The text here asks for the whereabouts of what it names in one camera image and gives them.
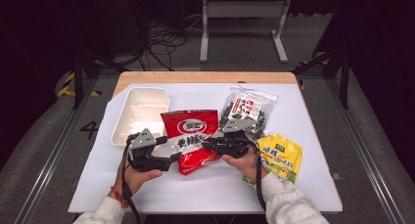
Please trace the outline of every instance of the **white jacket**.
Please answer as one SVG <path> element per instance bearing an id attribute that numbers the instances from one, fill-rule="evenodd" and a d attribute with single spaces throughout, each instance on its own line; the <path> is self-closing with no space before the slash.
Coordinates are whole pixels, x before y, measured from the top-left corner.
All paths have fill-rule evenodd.
<path id="1" fill-rule="evenodd" d="M 268 223 L 328 223 L 313 201 L 292 182 L 281 183 L 273 173 L 269 173 L 262 178 L 261 188 Z M 74 224 L 118 224 L 122 222 L 124 213 L 119 201 L 104 197 L 96 211 L 83 213 Z"/>

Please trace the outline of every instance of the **printed number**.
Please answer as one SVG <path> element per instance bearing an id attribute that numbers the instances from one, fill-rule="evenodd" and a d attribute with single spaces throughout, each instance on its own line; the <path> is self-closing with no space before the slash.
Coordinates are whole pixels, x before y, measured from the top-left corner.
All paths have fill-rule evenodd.
<path id="1" fill-rule="evenodd" d="M 88 139 L 91 139 L 92 138 L 92 135 L 94 134 L 94 131 L 98 131 L 98 129 L 99 129 L 99 128 L 95 128 L 96 125 L 97 125 L 97 122 L 95 122 L 94 120 L 92 120 L 87 125 L 83 126 L 80 129 L 80 131 L 89 131 L 89 137 L 88 137 Z"/>

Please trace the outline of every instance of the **seaweed snack bag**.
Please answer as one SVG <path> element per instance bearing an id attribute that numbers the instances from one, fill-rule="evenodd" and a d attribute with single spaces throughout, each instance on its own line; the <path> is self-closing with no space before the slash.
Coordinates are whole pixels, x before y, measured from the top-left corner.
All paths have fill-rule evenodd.
<path id="1" fill-rule="evenodd" d="M 161 118 L 171 147 L 182 153 L 177 161 L 181 174 L 187 175 L 219 159 L 214 151 L 204 149 L 201 144 L 217 130 L 217 110 L 166 112 L 161 113 Z"/>
<path id="2" fill-rule="evenodd" d="M 261 138 L 266 120 L 271 113 L 277 96 L 240 85 L 233 85 L 222 111 L 219 127 L 223 128 L 229 119 L 253 119 L 257 124 L 245 129 L 245 133 L 253 141 Z"/>
<path id="3" fill-rule="evenodd" d="M 281 181 L 295 183 L 301 165 L 302 146 L 277 134 L 261 138 L 257 143 L 266 169 L 274 172 Z"/>

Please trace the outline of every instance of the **robotic hand controller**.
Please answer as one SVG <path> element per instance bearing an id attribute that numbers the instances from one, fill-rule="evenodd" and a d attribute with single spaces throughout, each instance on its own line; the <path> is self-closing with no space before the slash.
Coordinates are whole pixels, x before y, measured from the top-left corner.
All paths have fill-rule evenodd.
<path id="1" fill-rule="evenodd" d="M 216 152 L 219 156 L 243 157 L 250 147 L 256 151 L 256 144 L 244 132 L 245 128 L 255 123 L 253 119 L 230 119 L 222 130 L 217 130 L 211 138 L 203 141 L 202 146 Z"/>
<path id="2" fill-rule="evenodd" d="M 166 136 L 155 139 L 150 130 L 145 128 L 141 133 L 128 136 L 127 159 L 131 166 L 140 172 L 146 172 L 152 169 L 168 171 L 170 165 L 180 159 L 181 153 L 171 155 L 170 157 L 154 157 L 152 155 L 152 152 L 157 145 L 166 142 Z"/>

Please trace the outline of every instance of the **red snack bag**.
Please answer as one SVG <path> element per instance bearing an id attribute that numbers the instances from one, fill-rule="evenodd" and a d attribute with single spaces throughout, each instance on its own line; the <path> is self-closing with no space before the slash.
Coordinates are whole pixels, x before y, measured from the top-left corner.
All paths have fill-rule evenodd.
<path id="1" fill-rule="evenodd" d="M 217 110 L 192 110 L 161 113 L 165 131 L 173 149 L 182 153 L 179 172 L 187 175 L 219 159 L 219 156 L 202 147 L 201 141 L 216 132 Z"/>

